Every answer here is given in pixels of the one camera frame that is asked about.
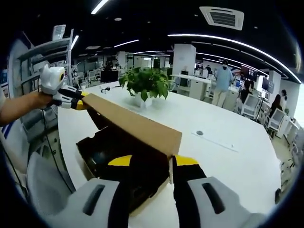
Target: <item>black ceiling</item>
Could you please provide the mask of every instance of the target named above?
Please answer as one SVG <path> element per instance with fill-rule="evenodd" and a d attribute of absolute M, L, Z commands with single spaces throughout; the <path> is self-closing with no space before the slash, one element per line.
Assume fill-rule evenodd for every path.
<path fill-rule="evenodd" d="M 74 28 L 74 34 L 79 35 L 79 39 L 73 48 L 73 57 L 85 53 L 94 55 L 101 50 L 103 52 L 99 53 L 172 50 L 174 43 L 191 43 L 197 48 L 197 52 L 234 59 L 258 69 L 271 68 L 265 63 L 268 62 L 282 71 L 289 80 L 296 82 L 282 66 L 247 47 L 210 38 L 168 37 L 167 35 L 190 33 L 219 36 L 246 43 L 270 54 L 304 81 L 304 67 L 301 62 L 301 51 L 299 51 L 301 37 L 297 30 L 292 29 L 297 19 L 295 15 L 285 13 L 294 7 L 294 4 L 279 5 L 265 0 L 109 0 L 97 14 L 92 15 L 91 11 L 99 1 L 56 0 L 53 4 L 45 3 L 37 10 L 35 20 L 28 24 L 25 33 L 34 45 L 38 45 L 50 41 L 54 25 L 66 24 L 66 35 L 69 34 L 71 28 Z M 200 6 L 222 7 L 244 12 L 243 29 L 238 31 L 208 25 L 199 10 Z M 115 21 L 115 18 L 122 18 L 122 20 Z M 115 45 L 135 39 L 140 41 L 114 48 Z M 97 50 L 86 50 L 87 46 L 101 47 Z M 265 62 L 240 51 L 254 55 Z"/>

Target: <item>cardboard box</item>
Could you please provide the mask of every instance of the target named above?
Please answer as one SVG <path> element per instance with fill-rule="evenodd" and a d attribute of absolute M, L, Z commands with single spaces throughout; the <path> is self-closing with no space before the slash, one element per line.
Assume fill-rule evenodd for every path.
<path fill-rule="evenodd" d="M 135 180 L 130 180 L 134 189 L 141 189 L 140 197 L 130 206 L 131 215 L 136 215 L 168 183 L 169 159 L 178 154 L 182 133 L 94 94 L 85 96 L 83 102 L 92 108 L 87 111 L 100 131 L 94 138 L 77 143 L 80 154 L 93 175 L 99 178 L 109 176 L 106 171 L 111 160 L 128 154 L 136 157 L 137 163 L 133 162 L 132 166 Z M 148 181 L 156 184 L 156 191 L 146 187 Z"/>

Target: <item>khaki pants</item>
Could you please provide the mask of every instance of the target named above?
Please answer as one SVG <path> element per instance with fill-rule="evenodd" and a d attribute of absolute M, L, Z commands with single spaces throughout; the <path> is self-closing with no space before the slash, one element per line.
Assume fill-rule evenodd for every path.
<path fill-rule="evenodd" d="M 221 90 L 215 90 L 212 104 L 222 108 L 226 98 L 226 94 L 227 91 L 223 92 Z"/>

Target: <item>cardboard box lid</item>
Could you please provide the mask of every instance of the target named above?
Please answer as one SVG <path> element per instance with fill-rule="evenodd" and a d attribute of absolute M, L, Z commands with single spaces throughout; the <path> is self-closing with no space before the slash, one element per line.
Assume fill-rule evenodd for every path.
<path fill-rule="evenodd" d="M 147 145 L 171 156 L 178 154 L 182 133 L 94 94 L 82 99 L 106 119 Z"/>

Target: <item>white flower pot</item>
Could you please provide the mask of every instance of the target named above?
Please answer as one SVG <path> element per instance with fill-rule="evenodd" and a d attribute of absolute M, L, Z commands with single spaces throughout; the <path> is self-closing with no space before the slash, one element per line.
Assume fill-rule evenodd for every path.
<path fill-rule="evenodd" d="M 138 93 L 135 94 L 135 98 L 134 98 L 135 105 L 140 107 L 140 108 L 147 108 L 147 107 L 152 105 L 153 98 L 154 97 L 150 97 L 150 94 L 148 93 L 148 98 L 144 102 L 141 98 L 141 92 L 138 92 Z"/>

